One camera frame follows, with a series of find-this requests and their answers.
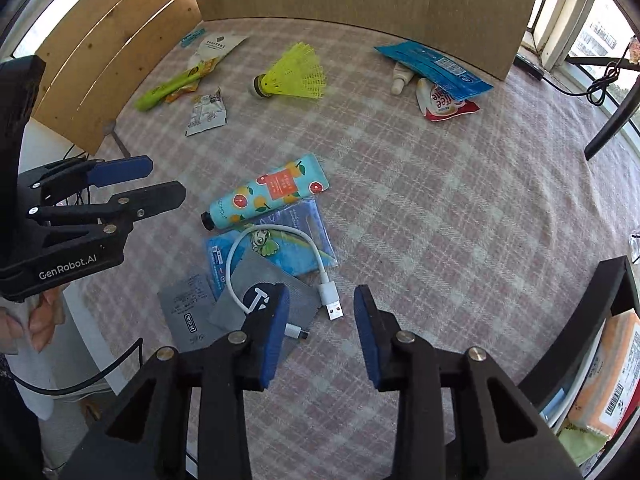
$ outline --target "usb connector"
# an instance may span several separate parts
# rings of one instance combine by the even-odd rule
[[[308,330],[302,330],[298,325],[287,323],[284,327],[284,335],[292,339],[306,339],[309,337]]]
[[[342,307],[340,301],[334,301],[326,306],[326,310],[329,313],[329,319],[334,320],[342,317]]]
[[[322,305],[326,307],[329,319],[334,320],[343,316],[342,306],[340,305],[340,296],[335,282],[321,283],[318,285],[320,292],[320,300]]]

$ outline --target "sticker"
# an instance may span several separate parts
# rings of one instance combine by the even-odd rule
[[[453,75],[463,75],[463,73],[466,72],[464,68],[460,65],[456,65],[452,60],[447,59],[446,57],[441,57],[439,60],[434,61],[434,63]]]
[[[280,245],[271,239],[271,232],[260,229],[251,233],[251,247],[260,256],[273,256],[280,249]]]
[[[187,312],[184,315],[184,320],[187,323],[187,328],[189,329],[189,332],[193,333],[198,331],[198,329],[196,328],[196,323],[193,320],[193,316],[189,312]]]
[[[638,385],[640,375],[640,325],[638,324],[634,326],[634,336],[626,351],[624,363],[625,367],[620,372],[609,402],[600,414],[600,422],[610,428],[617,428],[620,424]]]
[[[278,173],[266,175],[264,180],[272,200],[277,200],[298,191],[298,186],[296,186],[291,170],[288,168]]]

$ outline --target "yellow shuttlecock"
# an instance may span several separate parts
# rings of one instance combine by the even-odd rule
[[[297,43],[266,74],[256,76],[250,90],[258,97],[280,94],[319,99],[325,86],[324,72],[313,47]]]

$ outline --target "table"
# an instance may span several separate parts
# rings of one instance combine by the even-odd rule
[[[252,467],[257,479],[384,478],[397,397],[367,380],[354,287],[369,283],[380,308],[435,346],[486,348],[518,382],[561,331],[597,262],[626,253],[640,211],[638,158],[614,139],[587,165],[582,147],[606,117],[515,68],[504,82],[489,80],[495,89],[475,99],[479,113],[428,123],[415,83],[392,96],[393,62],[372,49],[398,38],[279,18],[204,26],[251,35],[201,82],[202,92],[221,86],[228,125],[185,138],[189,98],[145,113],[132,107],[184,70],[196,45],[174,48],[118,117],[124,144],[149,155],[153,173],[92,198],[177,179],[186,200],[137,223],[124,263],[81,280],[80,295],[114,355],[139,336],[146,357],[171,344],[156,293],[206,268],[200,213],[255,175],[315,153],[331,185],[318,203],[346,315],[330,322],[321,311],[270,389],[245,395]],[[249,95],[252,78],[296,41],[316,48],[325,97]],[[120,152],[107,138],[97,156]],[[134,360],[122,367],[126,377],[135,370]],[[452,436],[448,399],[445,407]],[[192,442],[196,414],[192,406]]]

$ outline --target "orange box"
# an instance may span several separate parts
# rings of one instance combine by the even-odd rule
[[[567,418],[611,438],[640,377],[640,319],[631,309],[607,319],[587,378]]]

